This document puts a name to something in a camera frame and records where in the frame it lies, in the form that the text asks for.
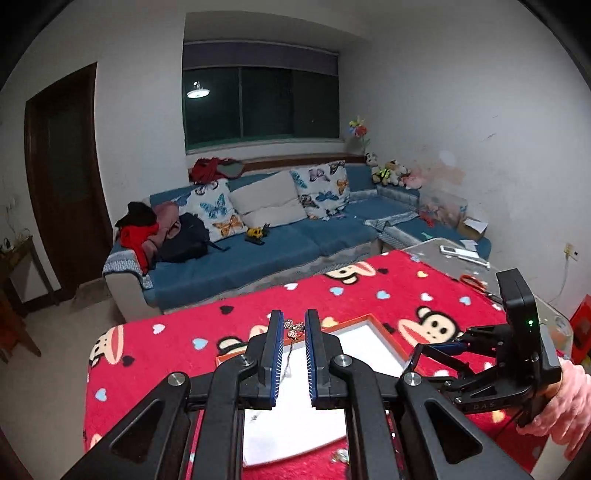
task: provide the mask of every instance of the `cardboard box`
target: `cardboard box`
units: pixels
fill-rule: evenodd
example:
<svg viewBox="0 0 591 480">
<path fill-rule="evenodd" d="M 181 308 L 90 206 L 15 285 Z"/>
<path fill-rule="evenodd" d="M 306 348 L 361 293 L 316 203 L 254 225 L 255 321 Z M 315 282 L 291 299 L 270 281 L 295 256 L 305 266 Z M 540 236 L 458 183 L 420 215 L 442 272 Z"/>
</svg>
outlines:
<svg viewBox="0 0 591 480">
<path fill-rule="evenodd" d="M 474 230 L 473 228 L 467 226 L 463 221 L 461 221 L 458 226 L 457 226 L 457 233 L 459 233 L 462 236 L 465 236 L 471 240 L 474 240 L 475 242 L 477 242 L 478 240 L 480 240 L 484 234 L 486 232 L 486 228 L 482 231 L 482 233 L 479 233 L 477 230 Z"/>
</svg>

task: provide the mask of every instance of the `red cloth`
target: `red cloth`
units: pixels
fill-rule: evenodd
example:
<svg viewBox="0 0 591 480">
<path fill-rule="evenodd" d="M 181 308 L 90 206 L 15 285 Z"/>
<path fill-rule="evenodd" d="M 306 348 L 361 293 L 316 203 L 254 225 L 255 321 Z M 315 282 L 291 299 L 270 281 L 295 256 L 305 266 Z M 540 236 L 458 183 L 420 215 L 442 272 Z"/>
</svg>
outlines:
<svg viewBox="0 0 591 480">
<path fill-rule="evenodd" d="M 150 235 L 156 235 L 158 229 L 159 226 L 157 223 L 151 226 L 128 225 L 121 229 L 121 246 L 130 248 L 135 252 L 135 256 L 138 258 L 139 266 L 144 275 L 148 273 L 148 259 L 146 258 L 142 244 Z"/>
<path fill-rule="evenodd" d="M 288 284 L 181 310 L 166 316 L 127 323 L 121 333 L 106 334 L 106 349 L 95 367 L 89 368 L 86 389 L 85 450 L 129 412 L 166 375 L 182 371 L 189 376 L 211 372 L 219 354 L 217 342 L 234 336 L 247 342 L 268 324 L 272 309 L 285 318 L 304 320 L 308 308 L 316 308 L 321 319 L 344 322 L 372 313 L 393 329 L 393 337 L 410 354 L 413 346 L 408 331 L 426 318 L 428 310 L 443 312 L 454 330 L 469 326 L 505 323 L 504 312 L 471 288 L 420 262 L 404 252 L 390 252 L 360 262 L 346 274 L 315 275 Z M 494 360 L 464 353 L 478 372 Z M 432 375 L 447 369 L 425 358 L 420 370 Z M 509 420 L 503 412 L 472 415 L 488 435 L 494 437 Z M 545 445 L 545 439 L 520 436 L 508 427 L 498 443 L 526 470 L 531 471 Z M 287 480 L 300 478 L 342 480 L 345 466 L 331 463 L 341 440 L 314 452 L 269 465 L 246 468 L 245 480 Z"/>
<path fill-rule="evenodd" d="M 243 168 L 244 165 L 233 158 L 200 158 L 191 169 L 189 179 L 197 184 L 208 184 L 218 179 L 235 179 L 242 174 Z"/>
<path fill-rule="evenodd" d="M 220 159 L 217 157 L 198 159 L 191 169 L 191 181 L 193 183 L 206 184 L 214 180 L 225 179 L 226 176 L 217 171 L 217 164 L 219 162 Z"/>
</svg>

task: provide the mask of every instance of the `wooden door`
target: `wooden door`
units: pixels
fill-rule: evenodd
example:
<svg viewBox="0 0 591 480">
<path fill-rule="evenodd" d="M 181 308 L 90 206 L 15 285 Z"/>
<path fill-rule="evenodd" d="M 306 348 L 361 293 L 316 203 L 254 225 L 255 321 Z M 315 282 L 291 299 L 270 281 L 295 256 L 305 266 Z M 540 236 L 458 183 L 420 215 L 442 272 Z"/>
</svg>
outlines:
<svg viewBox="0 0 591 480">
<path fill-rule="evenodd" d="M 25 109 L 29 193 L 67 297 L 99 278 L 112 243 L 95 145 L 96 64 L 55 82 Z"/>
</svg>

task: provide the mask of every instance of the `red box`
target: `red box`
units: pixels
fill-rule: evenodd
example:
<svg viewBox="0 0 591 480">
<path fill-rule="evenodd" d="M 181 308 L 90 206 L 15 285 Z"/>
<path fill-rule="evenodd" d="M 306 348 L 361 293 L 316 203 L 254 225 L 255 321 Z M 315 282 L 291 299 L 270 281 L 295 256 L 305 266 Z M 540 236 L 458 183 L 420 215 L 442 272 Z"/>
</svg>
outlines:
<svg viewBox="0 0 591 480">
<path fill-rule="evenodd" d="M 591 296 L 585 295 L 570 319 L 570 326 L 574 332 L 572 361 L 579 364 L 591 350 Z"/>
</svg>

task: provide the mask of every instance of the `pink clothing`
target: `pink clothing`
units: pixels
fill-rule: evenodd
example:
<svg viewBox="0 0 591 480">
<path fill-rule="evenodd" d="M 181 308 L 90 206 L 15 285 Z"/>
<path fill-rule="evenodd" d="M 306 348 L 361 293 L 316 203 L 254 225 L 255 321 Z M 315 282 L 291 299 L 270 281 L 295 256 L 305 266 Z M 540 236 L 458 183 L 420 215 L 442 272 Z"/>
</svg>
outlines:
<svg viewBox="0 0 591 480">
<path fill-rule="evenodd" d="M 521 434 L 550 435 L 558 445 L 567 445 L 564 456 L 572 460 L 591 430 L 591 377 L 580 365 L 560 359 L 562 382 L 556 396 Z"/>
<path fill-rule="evenodd" d="M 178 205 L 176 203 L 161 203 L 160 205 L 156 205 L 153 211 L 156 214 L 156 221 L 160 226 L 158 233 L 150 235 L 142 243 L 142 249 L 144 250 L 149 267 L 152 266 L 156 253 L 164 243 L 164 240 L 175 237 L 181 230 L 181 222 L 178 219 Z"/>
</svg>

